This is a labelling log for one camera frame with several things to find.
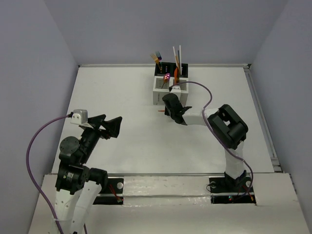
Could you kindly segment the gold metal spoon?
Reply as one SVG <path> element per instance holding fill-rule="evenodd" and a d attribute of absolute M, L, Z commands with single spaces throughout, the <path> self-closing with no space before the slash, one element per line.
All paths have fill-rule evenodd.
<path fill-rule="evenodd" d="M 164 75 L 164 77 L 163 77 L 163 84 L 162 84 L 162 86 L 161 86 L 161 88 L 163 89 L 164 88 L 164 86 L 169 86 L 169 84 L 170 84 L 170 78 L 171 78 L 171 74 L 170 73 L 166 73 L 165 75 Z"/>

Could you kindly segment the iridescent rainbow metal fork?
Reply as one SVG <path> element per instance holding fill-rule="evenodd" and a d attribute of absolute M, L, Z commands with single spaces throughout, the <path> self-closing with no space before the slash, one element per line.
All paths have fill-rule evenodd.
<path fill-rule="evenodd" d="M 160 54 L 159 51 L 156 51 L 156 56 L 157 56 L 157 58 L 158 58 L 158 60 L 159 60 L 159 68 L 160 68 L 160 71 L 162 71 L 162 63 L 161 63 L 161 61 L 162 61 L 162 56 L 161 56 L 161 54 Z"/>

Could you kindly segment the yellow black handled knife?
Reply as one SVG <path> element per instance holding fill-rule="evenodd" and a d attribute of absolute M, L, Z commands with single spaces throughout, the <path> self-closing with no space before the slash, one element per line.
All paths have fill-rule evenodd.
<path fill-rule="evenodd" d="M 176 83 L 179 83 L 180 82 L 180 74 L 179 74 L 179 70 L 177 70 L 177 73 L 176 73 Z"/>

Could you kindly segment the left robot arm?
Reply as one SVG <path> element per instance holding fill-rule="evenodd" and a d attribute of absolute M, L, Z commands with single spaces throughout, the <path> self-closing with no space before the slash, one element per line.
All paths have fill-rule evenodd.
<path fill-rule="evenodd" d="M 71 123 L 83 129 L 79 138 L 68 136 L 59 146 L 60 164 L 56 180 L 56 199 L 51 234 L 80 234 L 99 193 L 108 187 L 108 173 L 88 168 L 86 163 L 99 139 L 116 138 L 122 117 L 106 120 L 106 115 L 88 117 L 87 110 L 76 109 Z"/>

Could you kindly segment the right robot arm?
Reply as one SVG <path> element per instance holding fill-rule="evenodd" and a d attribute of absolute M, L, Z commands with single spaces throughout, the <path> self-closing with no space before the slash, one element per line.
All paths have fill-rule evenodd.
<path fill-rule="evenodd" d="M 248 126 L 234 109 L 224 104 L 218 109 L 195 111 L 191 106 L 182 106 L 176 94 L 169 93 L 162 98 L 165 115 L 181 125 L 203 125 L 225 150 L 226 169 L 223 185 L 229 191 L 236 191 L 243 185 L 247 172 L 245 160 L 239 155 L 247 136 Z"/>

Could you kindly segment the white utensil caddy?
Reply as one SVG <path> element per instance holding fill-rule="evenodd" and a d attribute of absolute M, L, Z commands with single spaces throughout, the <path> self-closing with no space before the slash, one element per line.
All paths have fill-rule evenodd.
<path fill-rule="evenodd" d="M 169 86 L 174 84 L 174 77 L 170 78 L 169 86 L 164 86 L 162 89 L 161 86 L 163 84 L 163 77 L 154 76 L 154 85 L 153 85 L 153 105 L 164 105 L 162 98 L 169 94 Z M 186 83 L 188 78 L 180 78 L 179 86 L 181 88 L 181 93 L 177 94 L 179 101 L 183 106 L 186 105 L 188 94 L 189 94 L 189 85 Z"/>

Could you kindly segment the black utensil caddy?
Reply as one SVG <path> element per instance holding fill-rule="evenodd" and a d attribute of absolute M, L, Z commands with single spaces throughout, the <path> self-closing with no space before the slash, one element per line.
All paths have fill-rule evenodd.
<path fill-rule="evenodd" d="M 182 74 L 181 78 L 188 78 L 188 68 L 187 63 L 182 64 Z M 155 66 L 154 76 L 164 76 L 166 73 L 170 73 L 171 77 L 174 77 L 174 72 L 176 69 L 176 64 L 171 62 L 162 62 L 160 65 Z"/>

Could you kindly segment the amber plastic fork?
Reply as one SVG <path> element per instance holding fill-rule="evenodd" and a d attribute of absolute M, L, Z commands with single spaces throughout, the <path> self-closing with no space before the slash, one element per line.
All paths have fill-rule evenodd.
<path fill-rule="evenodd" d="M 159 70 L 162 71 L 161 66 L 160 66 L 160 61 L 159 61 L 158 57 L 155 54 L 150 54 L 150 56 L 154 60 L 156 65 L 158 66 Z"/>

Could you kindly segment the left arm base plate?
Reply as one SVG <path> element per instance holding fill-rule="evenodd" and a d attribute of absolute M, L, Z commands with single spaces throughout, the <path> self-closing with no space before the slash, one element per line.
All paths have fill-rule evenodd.
<path fill-rule="evenodd" d="M 123 205 L 124 178 L 108 177 L 108 184 L 97 195 L 94 205 Z"/>

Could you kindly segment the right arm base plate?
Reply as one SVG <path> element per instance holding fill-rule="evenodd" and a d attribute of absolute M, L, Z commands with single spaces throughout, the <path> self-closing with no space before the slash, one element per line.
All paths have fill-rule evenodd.
<path fill-rule="evenodd" d="M 249 192 L 251 178 L 246 177 L 241 185 L 230 188 L 225 184 L 224 177 L 211 177 L 206 190 L 210 192 L 212 204 L 256 204 L 254 189 Z"/>

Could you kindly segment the aluminium table rail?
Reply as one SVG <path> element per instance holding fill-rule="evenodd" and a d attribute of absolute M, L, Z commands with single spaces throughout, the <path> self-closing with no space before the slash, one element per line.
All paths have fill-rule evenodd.
<path fill-rule="evenodd" d="M 261 130 L 262 130 L 262 133 L 263 133 L 263 136 L 264 136 L 264 139 L 265 139 L 268 151 L 269 151 L 269 155 L 270 155 L 270 159 L 271 159 L 274 172 L 283 173 L 283 169 L 277 157 L 276 150 L 272 141 L 272 137 L 271 137 L 271 134 L 270 134 L 270 131 L 269 131 L 269 128 L 268 128 L 268 125 L 264 116 L 264 112 L 262 110 L 261 103 L 260 103 L 260 100 L 258 98 L 256 89 L 255 89 L 255 85 L 254 85 L 254 81 L 253 81 L 252 73 L 251 73 L 251 64 L 247 64 L 244 67 L 244 73 L 246 76 L 246 80 L 248 82 L 251 95 L 253 97 L 253 102 L 255 105 L 257 116 L 259 118 Z"/>

